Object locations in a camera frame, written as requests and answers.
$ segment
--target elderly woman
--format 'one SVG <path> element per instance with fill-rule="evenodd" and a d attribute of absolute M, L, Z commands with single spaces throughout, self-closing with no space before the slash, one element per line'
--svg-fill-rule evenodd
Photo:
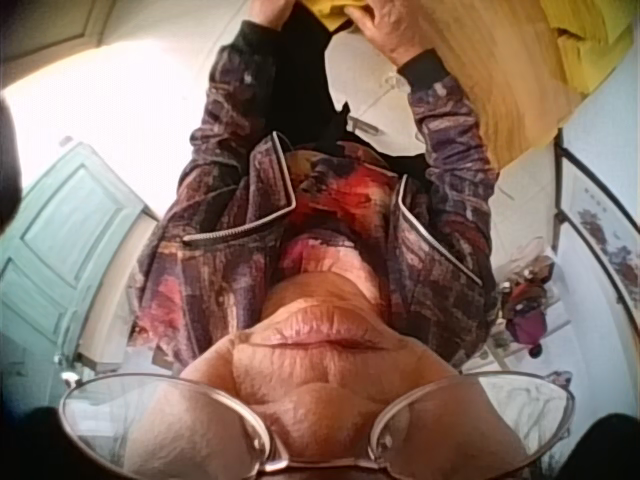
<path fill-rule="evenodd" d="M 426 156 L 396 158 L 346 131 L 347 108 L 335 112 L 330 33 L 295 0 L 252 0 L 211 70 L 193 158 L 139 263 L 139 330 L 182 378 L 242 402 L 301 461 L 361 456 L 378 414 L 456 376 L 496 317 L 497 174 L 418 5 L 346 10 L 411 86 Z M 237 441 L 231 424 L 211 433 L 198 401 L 163 395 L 130 439 L 131 471 L 155 478 L 178 444 L 195 458 Z M 427 458 L 405 452 L 419 465 L 411 475 L 482 478 L 524 455 L 478 385 L 438 398 L 429 422 L 398 427 L 405 439 L 430 432 Z M 169 410 L 185 418 L 171 423 Z"/>

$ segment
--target framed picture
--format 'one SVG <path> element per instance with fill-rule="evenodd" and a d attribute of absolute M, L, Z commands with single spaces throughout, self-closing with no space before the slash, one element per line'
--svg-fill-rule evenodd
<path fill-rule="evenodd" d="M 569 223 L 589 247 L 636 333 L 640 331 L 640 227 L 600 179 L 556 143 L 556 229 Z"/>

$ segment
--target plaid jacket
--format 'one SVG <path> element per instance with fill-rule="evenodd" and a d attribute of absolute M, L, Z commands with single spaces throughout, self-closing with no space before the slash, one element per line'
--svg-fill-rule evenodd
<path fill-rule="evenodd" d="M 296 204 L 287 142 L 265 132 L 273 79 L 268 51 L 239 41 L 221 49 L 192 160 L 139 259 L 137 327 L 182 367 L 255 325 L 272 287 L 283 220 Z M 458 82 L 413 83 L 430 188 L 405 176 L 393 196 L 389 324 L 460 367 L 496 316 L 488 200 L 497 174 Z"/>

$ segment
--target yellow cloth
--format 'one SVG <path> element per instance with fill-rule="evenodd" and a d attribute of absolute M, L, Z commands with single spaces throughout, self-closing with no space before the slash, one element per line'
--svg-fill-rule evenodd
<path fill-rule="evenodd" d="M 591 93 L 598 88 L 632 45 L 633 25 L 629 25 L 611 45 L 581 40 L 570 34 L 558 38 L 567 80 L 581 93 Z"/>
<path fill-rule="evenodd" d="M 363 7 L 367 4 L 367 0 L 302 0 L 302 3 L 333 32 L 349 19 L 344 13 L 344 7 L 349 5 Z"/>
<path fill-rule="evenodd" d="M 638 0 L 540 0 L 553 28 L 610 45 L 632 22 Z"/>

